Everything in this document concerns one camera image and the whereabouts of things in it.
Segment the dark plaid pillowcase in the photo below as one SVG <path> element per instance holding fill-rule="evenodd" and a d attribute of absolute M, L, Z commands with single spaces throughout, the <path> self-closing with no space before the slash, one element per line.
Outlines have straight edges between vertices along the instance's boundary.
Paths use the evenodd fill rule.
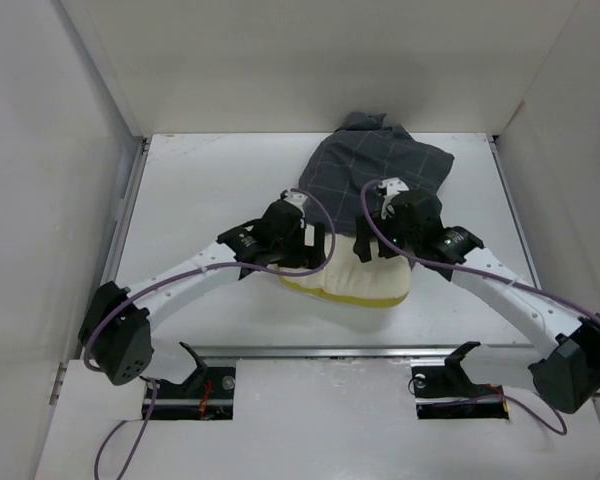
<path fill-rule="evenodd" d="M 298 186 L 326 208 L 335 232 L 356 233 L 360 193 L 371 180 L 398 178 L 411 189 L 437 193 L 454 156 L 414 139 L 400 125 L 385 125 L 384 113 L 349 113 L 310 156 Z"/>

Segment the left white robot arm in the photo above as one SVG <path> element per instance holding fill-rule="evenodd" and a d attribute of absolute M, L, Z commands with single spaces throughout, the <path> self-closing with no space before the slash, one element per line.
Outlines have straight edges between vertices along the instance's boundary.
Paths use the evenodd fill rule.
<path fill-rule="evenodd" d="M 114 281 L 95 291 L 79 331 L 84 365 L 114 386 L 136 378 L 170 384 L 185 397 L 203 387 L 207 366 L 189 344 L 153 339 L 158 327 L 205 294 L 261 272 L 304 277 L 335 252 L 329 216 L 306 221 L 310 196 L 292 191 L 265 213 L 220 234 L 201 252 L 134 285 Z"/>

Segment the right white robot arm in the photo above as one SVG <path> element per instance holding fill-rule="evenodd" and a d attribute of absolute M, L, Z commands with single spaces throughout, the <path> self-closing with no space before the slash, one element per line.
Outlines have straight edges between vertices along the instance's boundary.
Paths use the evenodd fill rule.
<path fill-rule="evenodd" d="M 468 341 L 414 367 L 418 397 L 476 402 L 512 386 L 566 414 L 600 397 L 600 314 L 520 280 L 479 237 L 444 226 L 435 195 L 397 179 L 371 181 L 362 187 L 361 204 L 354 244 L 361 261 L 370 261 L 376 241 L 379 256 L 403 256 L 439 274 L 495 311 L 533 348 L 514 352 Z"/>

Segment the cream pillow with yellow edge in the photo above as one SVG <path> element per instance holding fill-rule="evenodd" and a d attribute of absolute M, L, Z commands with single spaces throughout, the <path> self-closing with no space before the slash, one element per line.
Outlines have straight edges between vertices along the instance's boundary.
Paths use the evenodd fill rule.
<path fill-rule="evenodd" d="M 362 263 L 353 246 L 353 237 L 336 234 L 335 251 L 324 269 L 303 277 L 281 276 L 279 282 L 296 292 L 364 308 L 391 308 L 404 301 L 411 289 L 409 261 L 373 253 L 370 262 Z"/>

